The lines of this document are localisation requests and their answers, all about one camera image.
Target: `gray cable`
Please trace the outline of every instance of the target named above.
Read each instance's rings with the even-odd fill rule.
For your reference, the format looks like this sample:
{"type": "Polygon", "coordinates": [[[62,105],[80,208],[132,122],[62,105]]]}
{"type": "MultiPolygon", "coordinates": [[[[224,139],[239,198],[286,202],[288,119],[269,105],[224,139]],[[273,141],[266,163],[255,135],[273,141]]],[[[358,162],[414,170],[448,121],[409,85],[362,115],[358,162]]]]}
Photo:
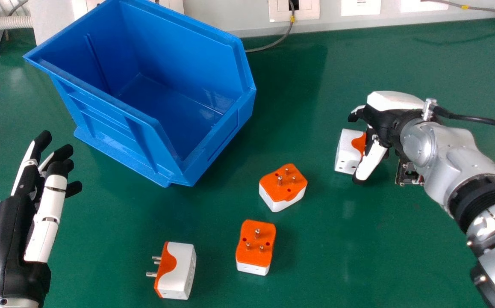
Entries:
{"type": "Polygon", "coordinates": [[[29,0],[23,0],[23,1],[20,1],[18,2],[13,8],[12,10],[9,12],[9,15],[8,16],[11,16],[15,11],[18,10],[18,8],[21,8],[24,4],[27,3],[27,1],[29,0]]]}
{"type": "Polygon", "coordinates": [[[265,46],[257,47],[257,48],[252,48],[252,49],[246,49],[246,53],[255,53],[256,51],[262,51],[262,50],[272,48],[272,47],[278,45],[279,43],[281,43],[283,40],[286,39],[286,37],[289,36],[289,33],[291,32],[291,27],[293,27],[293,23],[295,22],[295,7],[293,5],[293,1],[289,0],[289,4],[292,8],[291,21],[289,23],[289,27],[287,28],[287,31],[285,32],[285,34],[282,37],[280,37],[279,39],[277,39],[276,41],[274,41],[273,43],[270,43],[269,45],[265,45],[265,46]]]}
{"type": "Polygon", "coordinates": [[[449,4],[450,6],[456,6],[457,8],[461,8],[464,10],[476,10],[476,11],[486,11],[486,12],[495,12],[495,9],[492,8],[479,8],[477,6],[467,6],[464,4],[458,4],[455,2],[445,1],[445,0],[420,0],[421,2],[439,2],[449,4]]]}

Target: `green tabletop surface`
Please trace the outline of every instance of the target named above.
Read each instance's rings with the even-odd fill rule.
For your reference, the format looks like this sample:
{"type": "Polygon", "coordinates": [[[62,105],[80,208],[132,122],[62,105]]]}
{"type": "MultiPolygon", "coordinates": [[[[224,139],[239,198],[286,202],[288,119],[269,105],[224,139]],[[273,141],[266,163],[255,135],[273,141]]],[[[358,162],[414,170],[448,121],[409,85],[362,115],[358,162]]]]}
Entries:
{"type": "MultiPolygon", "coordinates": [[[[245,39],[257,47],[276,37],[245,39]]],[[[0,47],[0,199],[29,142],[52,132],[70,143],[84,190],[65,203],[49,265],[45,307],[484,307],[468,273],[475,257],[455,222],[421,187],[394,185],[391,155],[364,186],[333,171],[349,112],[375,90],[433,97],[457,113],[495,118],[495,19],[291,35],[249,54],[253,117],[194,187],[166,189],[73,137],[50,78],[21,57],[31,31],[0,47]],[[286,163],[308,179],[304,198],[272,213],[258,181],[286,163]],[[236,270],[245,219],[272,222],[267,276],[236,270]],[[150,257],[165,241],[192,243],[198,261],[188,301],[158,298],[150,257]]],[[[495,160],[495,128],[472,130],[495,160]]]]}

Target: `robotic arm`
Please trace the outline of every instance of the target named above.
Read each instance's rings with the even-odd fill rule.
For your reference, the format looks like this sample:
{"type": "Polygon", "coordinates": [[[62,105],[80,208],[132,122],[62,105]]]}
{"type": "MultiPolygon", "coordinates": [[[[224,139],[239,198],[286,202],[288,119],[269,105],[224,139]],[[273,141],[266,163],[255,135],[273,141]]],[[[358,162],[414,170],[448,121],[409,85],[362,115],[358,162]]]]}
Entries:
{"type": "MultiPolygon", "coordinates": [[[[391,91],[370,94],[367,105],[357,107],[348,118],[367,123],[353,181],[367,180],[388,149],[395,148],[400,157],[396,183],[422,185],[455,219],[478,259],[472,282],[487,305],[495,308],[495,163],[478,150],[470,131],[441,125],[438,116],[451,115],[434,99],[422,101],[391,91]]],[[[351,140],[341,137],[336,165],[352,159],[354,151],[346,142],[351,140]]]]}
{"type": "Polygon", "coordinates": [[[82,190],[67,184],[73,169],[71,145],[40,163],[52,141],[43,131],[19,167],[11,196],[0,201],[0,307],[42,308],[50,289],[48,257],[54,245],[65,198],[82,190]]]}

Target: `blue storage container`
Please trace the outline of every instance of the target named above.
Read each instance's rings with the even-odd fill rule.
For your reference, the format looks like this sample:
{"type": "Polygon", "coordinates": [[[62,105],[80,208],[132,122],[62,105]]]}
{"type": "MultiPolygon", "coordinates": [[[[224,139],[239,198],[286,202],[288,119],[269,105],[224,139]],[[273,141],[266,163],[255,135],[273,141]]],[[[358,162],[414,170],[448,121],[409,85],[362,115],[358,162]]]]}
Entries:
{"type": "Polygon", "coordinates": [[[148,0],[107,0],[24,58],[78,139],[162,187],[194,185],[253,110],[240,39],[148,0]]]}

